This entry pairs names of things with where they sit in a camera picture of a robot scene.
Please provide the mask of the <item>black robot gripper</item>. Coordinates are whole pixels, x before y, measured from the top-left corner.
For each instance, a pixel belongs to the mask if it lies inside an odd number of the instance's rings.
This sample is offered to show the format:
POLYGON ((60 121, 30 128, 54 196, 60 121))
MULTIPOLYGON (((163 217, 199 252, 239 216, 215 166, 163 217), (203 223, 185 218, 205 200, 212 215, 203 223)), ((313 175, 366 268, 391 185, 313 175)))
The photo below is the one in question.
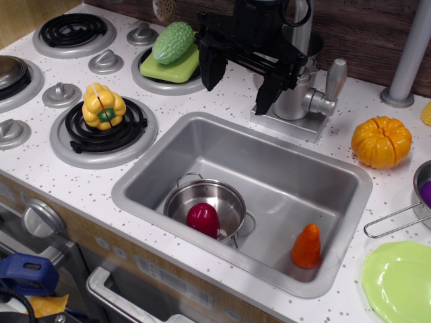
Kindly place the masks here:
POLYGON ((306 57, 283 35, 288 1, 235 1, 232 15, 201 11, 195 44, 201 80, 211 91, 223 78, 228 61, 264 76, 256 115, 267 113, 283 90, 295 88, 306 57))

